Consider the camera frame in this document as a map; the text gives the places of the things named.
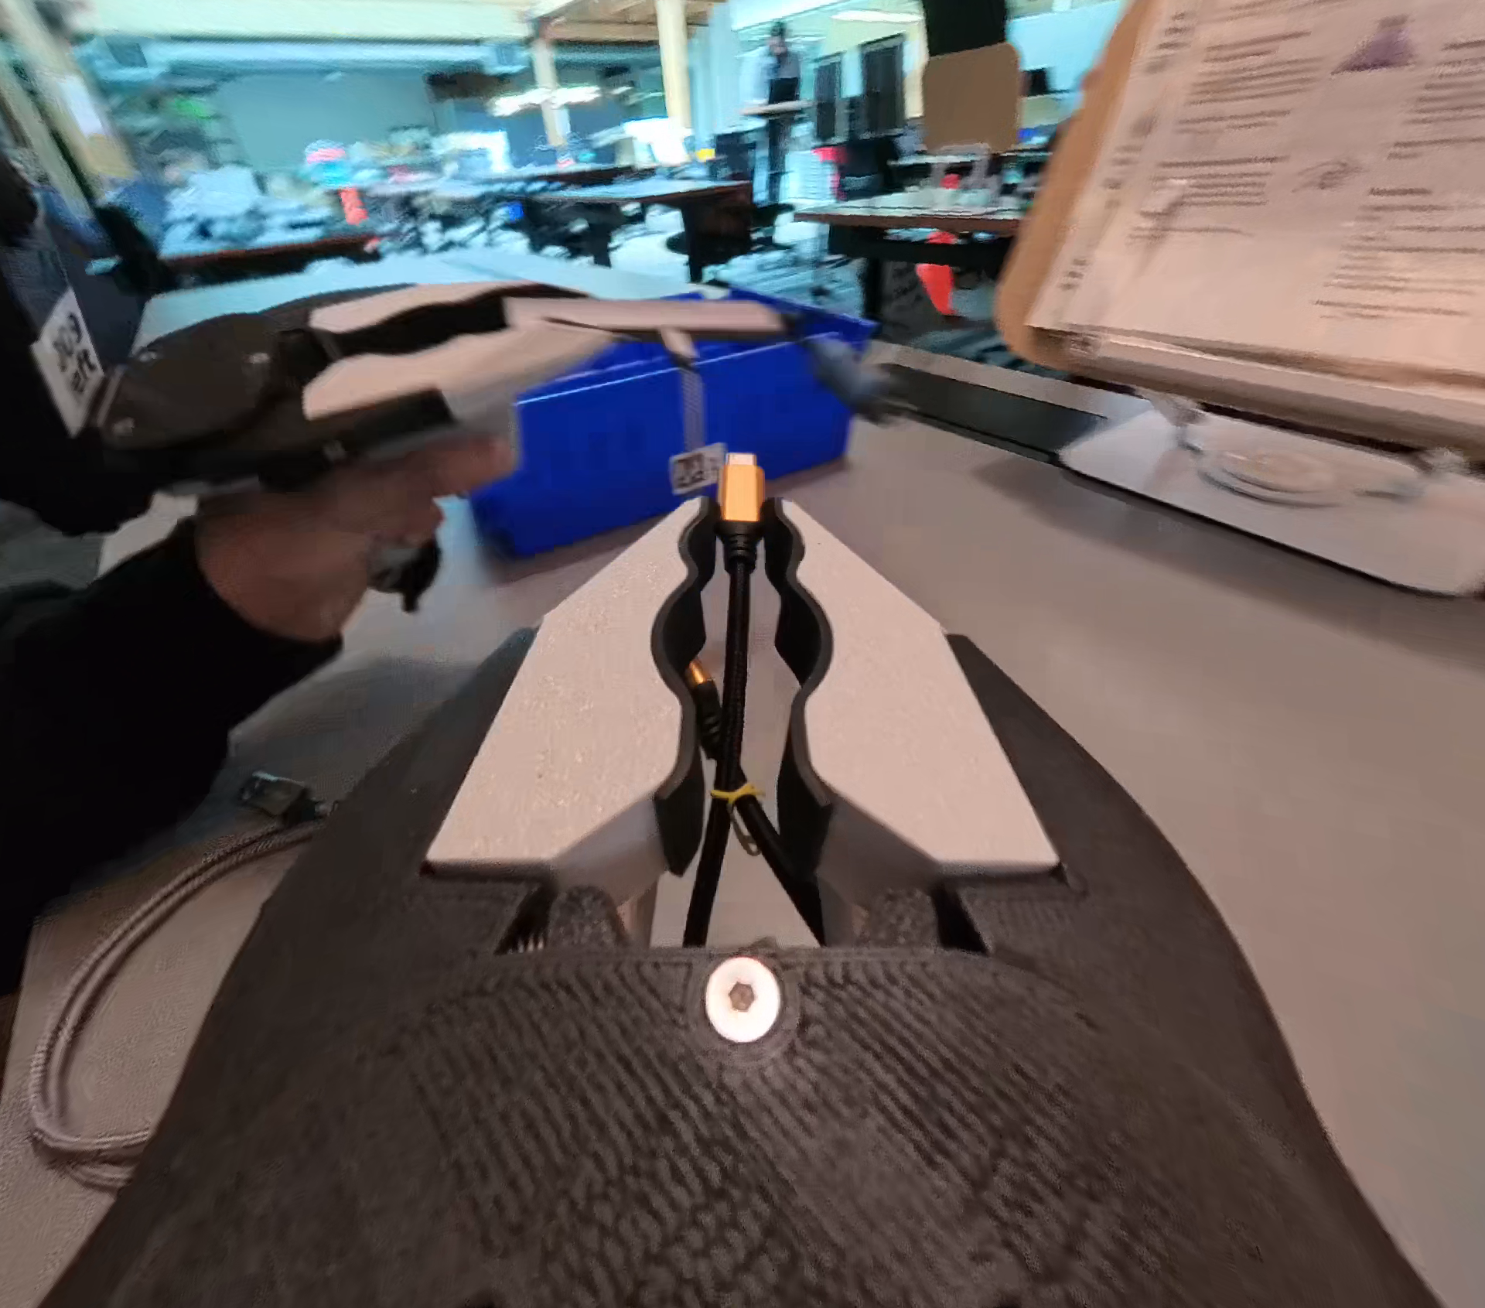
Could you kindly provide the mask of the dark grey USB adapter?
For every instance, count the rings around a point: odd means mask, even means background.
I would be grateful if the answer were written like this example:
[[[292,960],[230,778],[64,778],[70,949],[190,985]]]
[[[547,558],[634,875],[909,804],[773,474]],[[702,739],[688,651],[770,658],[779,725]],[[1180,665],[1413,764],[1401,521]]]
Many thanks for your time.
[[[788,331],[781,312],[760,301],[731,295],[683,295],[657,300],[562,298],[504,295],[501,309],[511,329],[567,328],[610,342],[669,345],[686,342],[773,342]]]

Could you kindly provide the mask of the blue bin with white label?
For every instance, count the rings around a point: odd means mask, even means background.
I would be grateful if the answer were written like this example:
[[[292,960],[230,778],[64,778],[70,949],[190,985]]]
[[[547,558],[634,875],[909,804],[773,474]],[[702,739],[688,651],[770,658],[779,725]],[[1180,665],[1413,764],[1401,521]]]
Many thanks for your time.
[[[773,342],[635,340],[527,391],[514,408],[514,470],[470,496],[494,550],[527,558],[669,512],[714,490],[726,453],[750,453],[770,479],[833,464],[852,410],[813,352],[861,359],[876,326],[773,295],[788,325]]]

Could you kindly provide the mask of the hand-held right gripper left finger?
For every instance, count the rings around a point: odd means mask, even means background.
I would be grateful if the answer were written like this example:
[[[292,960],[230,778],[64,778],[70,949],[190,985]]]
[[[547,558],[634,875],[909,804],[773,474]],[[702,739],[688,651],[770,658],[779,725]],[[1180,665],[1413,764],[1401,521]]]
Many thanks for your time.
[[[432,835],[439,878],[652,903],[700,833],[685,669],[703,646],[711,502],[680,504],[548,611]]]

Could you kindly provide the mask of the printed instruction sheet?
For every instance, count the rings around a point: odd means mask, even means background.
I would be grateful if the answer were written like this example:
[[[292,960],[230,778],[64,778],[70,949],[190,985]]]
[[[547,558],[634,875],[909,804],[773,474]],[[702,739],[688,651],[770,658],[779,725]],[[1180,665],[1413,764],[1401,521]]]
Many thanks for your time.
[[[1030,321],[1481,386],[1483,0],[1150,0]]]

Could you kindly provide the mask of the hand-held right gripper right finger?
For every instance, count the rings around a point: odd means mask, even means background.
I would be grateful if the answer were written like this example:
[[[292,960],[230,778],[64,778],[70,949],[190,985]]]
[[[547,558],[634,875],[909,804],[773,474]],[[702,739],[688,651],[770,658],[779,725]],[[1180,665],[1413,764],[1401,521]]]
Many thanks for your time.
[[[773,646],[793,677],[774,805],[821,884],[1050,872],[1057,855],[935,617],[770,501]]]

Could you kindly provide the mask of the background wooden desk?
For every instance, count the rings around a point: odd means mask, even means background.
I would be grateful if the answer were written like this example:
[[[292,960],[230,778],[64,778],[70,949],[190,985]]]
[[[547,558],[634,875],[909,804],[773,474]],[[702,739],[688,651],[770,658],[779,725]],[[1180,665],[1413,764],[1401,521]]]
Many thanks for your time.
[[[952,236],[1013,238],[1023,215],[1013,207],[921,204],[897,196],[815,204],[796,207],[790,218],[796,222],[821,224],[833,229],[876,230],[883,233],[923,230]]]

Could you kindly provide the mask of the person's left hand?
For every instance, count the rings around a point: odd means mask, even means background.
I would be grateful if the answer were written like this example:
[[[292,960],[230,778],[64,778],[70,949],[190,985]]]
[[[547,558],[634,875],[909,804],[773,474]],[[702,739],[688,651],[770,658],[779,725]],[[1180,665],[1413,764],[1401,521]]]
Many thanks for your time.
[[[510,444],[476,433],[337,467],[301,491],[208,501],[194,515],[194,560],[248,626],[324,643],[341,634],[385,555],[434,539],[442,501],[496,481],[511,464]]]

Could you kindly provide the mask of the person's left forearm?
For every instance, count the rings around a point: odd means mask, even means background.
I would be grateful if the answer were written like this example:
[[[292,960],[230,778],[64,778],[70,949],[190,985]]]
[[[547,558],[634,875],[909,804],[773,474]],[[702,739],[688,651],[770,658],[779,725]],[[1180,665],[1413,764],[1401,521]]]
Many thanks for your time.
[[[2,592],[1,989],[36,915],[86,872],[191,815],[234,728],[330,662],[213,590],[191,526],[81,589]]]

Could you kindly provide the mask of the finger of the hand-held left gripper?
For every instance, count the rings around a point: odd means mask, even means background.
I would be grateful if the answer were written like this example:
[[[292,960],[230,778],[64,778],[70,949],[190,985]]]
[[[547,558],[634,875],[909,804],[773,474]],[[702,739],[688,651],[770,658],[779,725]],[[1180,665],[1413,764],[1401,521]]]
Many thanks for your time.
[[[391,337],[378,328],[323,335],[337,357],[303,389],[307,422],[338,422],[377,405],[431,396],[454,425],[474,430],[496,428],[521,396],[578,369],[612,340],[587,328],[514,328],[388,352],[369,346]]]
[[[572,297],[530,281],[420,283],[323,303],[306,318],[321,346],[442,346],[502,332],[561,332],[584,338],[590,328],[547,315],[547,303]]]

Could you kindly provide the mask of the wooden document stand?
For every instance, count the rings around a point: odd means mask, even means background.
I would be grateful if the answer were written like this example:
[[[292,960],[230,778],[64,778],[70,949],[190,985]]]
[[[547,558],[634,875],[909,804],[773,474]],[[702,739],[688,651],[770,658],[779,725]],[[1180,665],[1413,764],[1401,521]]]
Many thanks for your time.
[[[1142,406],[1060,464],[1347,570],[1438,597],[1481,594],[1481,386],[1130,342],[1090,349],[1030,315],[1067,241],[1150,0],[1132,0],[1085,77],[996,294],[1023,359],[1132,389]]]
[[[926,153],[1003,154],[1019,141],[1022,66],[1008,42],[929,55],[921,69],[921,144]]]

